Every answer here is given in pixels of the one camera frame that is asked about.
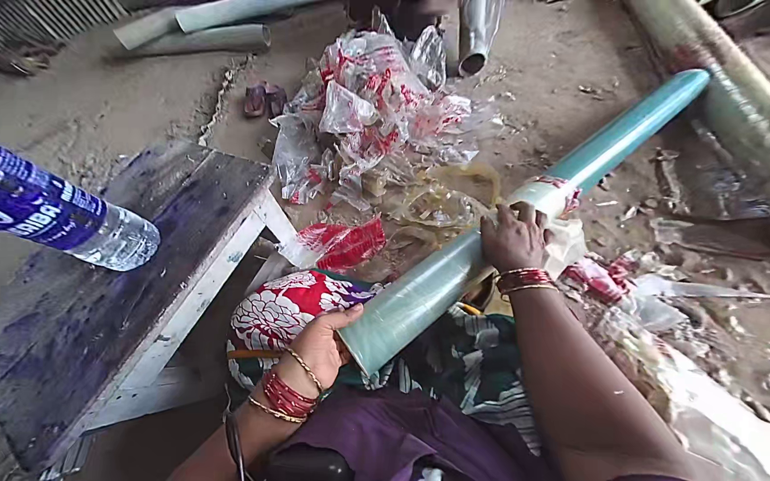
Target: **plastic water bottle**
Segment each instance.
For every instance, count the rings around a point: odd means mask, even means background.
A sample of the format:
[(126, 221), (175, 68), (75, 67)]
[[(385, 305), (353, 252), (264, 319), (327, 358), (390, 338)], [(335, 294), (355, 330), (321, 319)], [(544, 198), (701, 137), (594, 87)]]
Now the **plastic water bottle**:
[(159, 230), (0, 147), (0, 230), (94, 265), (130, 270), (159, 246)]

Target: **sandal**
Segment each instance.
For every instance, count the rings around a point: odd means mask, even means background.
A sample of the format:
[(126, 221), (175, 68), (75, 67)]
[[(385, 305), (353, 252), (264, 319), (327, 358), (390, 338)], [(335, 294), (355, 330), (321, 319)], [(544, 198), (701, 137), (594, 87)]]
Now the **sandal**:
[(242, 113), (248, 118), (259, 117), (266, 111), (266, 86), (258, 84), (246, 87), (246, 101)]
[(266, 108), (268, 115), (274, 119), (284, 113), (284, 104), (287, 103), (287, 92), (280, 86), (266, 86)]

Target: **purple garment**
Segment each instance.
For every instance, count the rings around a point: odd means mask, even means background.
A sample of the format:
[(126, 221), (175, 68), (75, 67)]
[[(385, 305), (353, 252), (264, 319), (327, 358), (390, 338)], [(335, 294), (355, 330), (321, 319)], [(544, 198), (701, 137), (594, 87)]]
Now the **purple garment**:
[(358, 481), (417, 481), (415, 461), (470, 479), (551, 481), (514, 426), (480, 423), (446, 399), (395, 388), (337, 388), (284, 444), (305, 443), (342, 454)]

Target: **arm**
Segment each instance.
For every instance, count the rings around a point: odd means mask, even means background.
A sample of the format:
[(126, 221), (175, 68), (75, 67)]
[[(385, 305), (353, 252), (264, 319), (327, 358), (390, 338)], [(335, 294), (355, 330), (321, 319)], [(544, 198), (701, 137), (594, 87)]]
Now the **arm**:
[[(337, 371), (349, 361), (349, 354), (339, 348), (336, 331), (361, 316), (364, 307), (360, 304), (345, 312), (325, 314), (305, 326), (296, 336), (291, 347), (311, 367), (323, 388), (335, 383)], [(306, 397), (316, 397), (318, 392), (312, 379), (302, 366), (290, 355), (284, 355), (273, 367), (278, 377), (296, 392)], [(262, 392), (260, 383), (254, 389), (252, 397), (264, 406), (270, 402)], [(271, 414), (244, 403), (233, 415), (240, 428), (240, 443), (243, 459), (249, 466), (262, 454), (266, 454), (286, 441), (301, 424), (278, 420)], [(236, 466), (228, 449), (225, 427), (220, 427), (204, 444), (189, 456), (182, 465), (171, 474), (172, 481), (195, 481), (216, 479), (219, 481), (238, 481)]]
[[(483, 249), (498, 271), (541, 267), (542, 214), (498, 205), (499, 224), (483, 220)], [(658, 413), (572, 315), (557, 291), (510, 294), (522, 376), (549, 451), (567, 481), (626, 474), (691, 479), (686, 454)]]

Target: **blue-green pipe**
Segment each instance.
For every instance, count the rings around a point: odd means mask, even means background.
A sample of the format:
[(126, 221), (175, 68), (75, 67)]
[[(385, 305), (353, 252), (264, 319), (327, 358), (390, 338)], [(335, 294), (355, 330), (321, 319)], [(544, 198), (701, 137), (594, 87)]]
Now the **blue-green pipe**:
[[(565, 196), (592, 188), (646, 139), (690, 104), (709, 82), (704, 70), (677, 73), (622, 115), (605, 125), (546, 175), (569, 180), (562, 189), (528, 182), (511, 196), (559, 216)], [(406, 272), (365, 306), (364, 315), (340, 330), (361, 370), (377, 371), (429, 327), (487, 269), (478, 231), (460, 235)]]

